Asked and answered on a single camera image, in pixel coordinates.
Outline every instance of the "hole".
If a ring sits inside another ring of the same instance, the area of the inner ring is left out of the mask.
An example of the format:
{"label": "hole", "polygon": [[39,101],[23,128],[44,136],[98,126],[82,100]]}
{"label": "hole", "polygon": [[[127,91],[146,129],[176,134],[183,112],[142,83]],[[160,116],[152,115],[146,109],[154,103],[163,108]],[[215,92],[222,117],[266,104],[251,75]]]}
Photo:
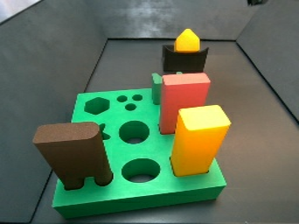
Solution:
{"label": "hole", "polygon": [[132,111],[132,110],[135,110],[135,109],[136,109],[136,105],[135,105],[134,103],[128,103],[128,104],[126,105],[126,110]]}
{"label": "hole", "polygon": [[143,122],[131,121],[122,125],[119,136],[126,143],[140,144],[150,136],[150,129]]}
{"label": "hole", "polygon": [[107,127],[107,125],[106,125],[104,123],[102,123],[102,124],[99,125],[100,135],[102,135],[103,140],[108,140],[108,139],[111,138],[110,134],[107,134],[107,133],[104,132],[106,127]]}
{"label": "hole", "polygon": [[118,100],[119,102],[126,102],[126,101],[127,101],[127,97],[126,97],[124,95],[120,95],[120,96],[116,98],[116,100]]}
{"label": "hole", "polygon": [[128,138],[128,139],[126,140],[126,142],[127,142],[128,144],[140,144],[143,141],[144,141],[144,140],[143,140],[143,138],[140,138],[140,137],[131,137],[131,138]]}
{"label": "hole", "polygon": [[124,165],[122,173],[126,180],[144,183],[158,177],[160,170],[160,165],[152,159],[139,158]]}
{"label": "hole", "polygon": [[138,102],[140,102],[143,100],[143,96],[140,94],[135,94],[132,98]]}
{"label": "hole", "polygon": [[98,97],[86,102],[84,111],[95,116],[107,111],[108,109],[110,109],[110,100],[102,97]]}

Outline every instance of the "yellow block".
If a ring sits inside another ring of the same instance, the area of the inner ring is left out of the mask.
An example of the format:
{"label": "yellow block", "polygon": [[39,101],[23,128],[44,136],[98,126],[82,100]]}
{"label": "yellow block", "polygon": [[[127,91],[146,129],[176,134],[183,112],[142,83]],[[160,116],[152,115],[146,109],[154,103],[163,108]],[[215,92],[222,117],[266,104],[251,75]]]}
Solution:
{"label": "yellow block", "polygon": [[186,29],[174,42],[178,53],[196,53],[200,50],[200,39],[191,29]]}
{"label": "yellow block", "polygon": [[180,109],[171,156],[175,176],[208,172],[228,129],[220,106]]}

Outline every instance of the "hexagonal hole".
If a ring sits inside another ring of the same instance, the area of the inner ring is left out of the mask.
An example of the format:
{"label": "hexagonal hole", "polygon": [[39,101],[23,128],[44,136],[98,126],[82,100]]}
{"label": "hexagonal hole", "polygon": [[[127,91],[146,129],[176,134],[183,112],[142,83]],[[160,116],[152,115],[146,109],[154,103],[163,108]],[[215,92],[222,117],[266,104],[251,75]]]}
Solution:
{"label": "hexagonal hole", "polygon": [[108,109],[110,109],[110,100],[102,97],[98,97],[86,102],[84,111],[95,116],[107,111]]}

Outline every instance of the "small green block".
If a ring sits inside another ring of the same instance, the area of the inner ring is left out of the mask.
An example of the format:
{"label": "small green block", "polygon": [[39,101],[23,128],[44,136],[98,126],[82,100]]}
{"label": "small green block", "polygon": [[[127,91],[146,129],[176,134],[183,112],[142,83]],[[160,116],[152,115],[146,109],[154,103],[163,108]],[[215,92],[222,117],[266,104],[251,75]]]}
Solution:
{"label": "small green block", "polygon": [[[99,102],[108,100],[106,107],[100,104],[86,107],[96,98]],[[103,112],[95,115],[90,113],[94,111]],[[207,174],[174,176],[170,161],[174,135],[160,135],[159,111],[150,88],[79,94],[72,121],[92,121],[106,127],[103,133],[110,138],[104,145],[114,180],[99,186],[94,178],[87,178],[83,188],[72,191],[66,191],[58,181],[52,207],[66,219],[218,198],[227,183],[216,160]],[[154,179],[131,182],[140,174]]]}
{"label": "small green block", "polygon": [[163,77],[159,73],[152,73],[152,98],[154,104],[159,105],[162,100]]}

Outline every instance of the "black block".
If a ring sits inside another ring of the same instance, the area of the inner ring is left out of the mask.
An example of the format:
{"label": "black block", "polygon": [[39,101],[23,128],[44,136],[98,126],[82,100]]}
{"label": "black block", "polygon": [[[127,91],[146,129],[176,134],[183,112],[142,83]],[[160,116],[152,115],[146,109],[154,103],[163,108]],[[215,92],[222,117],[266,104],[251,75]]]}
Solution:
{"label": "black block", "polygon": [[175,52],[172,45],[163,46],[163,70],[166,72],[203,72],[210,48],[199,52]]}

